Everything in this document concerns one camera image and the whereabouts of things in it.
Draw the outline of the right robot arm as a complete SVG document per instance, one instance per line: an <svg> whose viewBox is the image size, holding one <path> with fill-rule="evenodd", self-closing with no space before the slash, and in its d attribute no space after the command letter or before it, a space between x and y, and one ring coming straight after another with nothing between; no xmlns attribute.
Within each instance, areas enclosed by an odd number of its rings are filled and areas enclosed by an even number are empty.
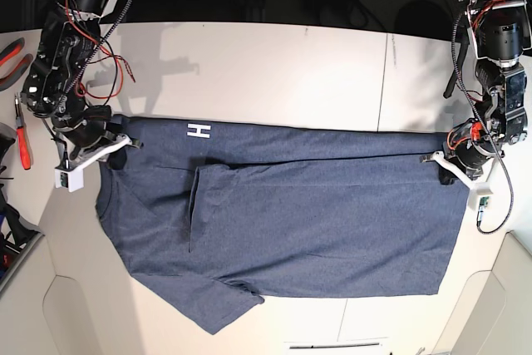
<svg viewBox="0 0 532 355"><path fill-rule="evenodd" d="M22 87L22 102L56 143L60 165L111 144L118 136L111 126L108 103L92 105L82 83L98 56L115 65L112 82L123 82L127 63L108 40L133 0L50 0L37 55Z"/></svg>

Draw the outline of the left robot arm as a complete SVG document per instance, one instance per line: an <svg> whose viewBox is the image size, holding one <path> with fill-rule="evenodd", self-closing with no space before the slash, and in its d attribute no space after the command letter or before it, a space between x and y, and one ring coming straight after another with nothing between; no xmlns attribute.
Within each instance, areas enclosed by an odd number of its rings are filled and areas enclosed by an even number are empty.
<svg viewBox="0 0 532 355"><path fill-rule="evenodd" d="M527 76L519 62L531 48L528 0L458 1L462 9L451 39L454 71L444 96L465 87L462 69L469 49L475 52L482 92L470 101L473 116L447 134L442 156L447 164L438 167L443 185L453 184L459 174L477 179L485 163L504 155L504 145L528 135Z"/></svg>

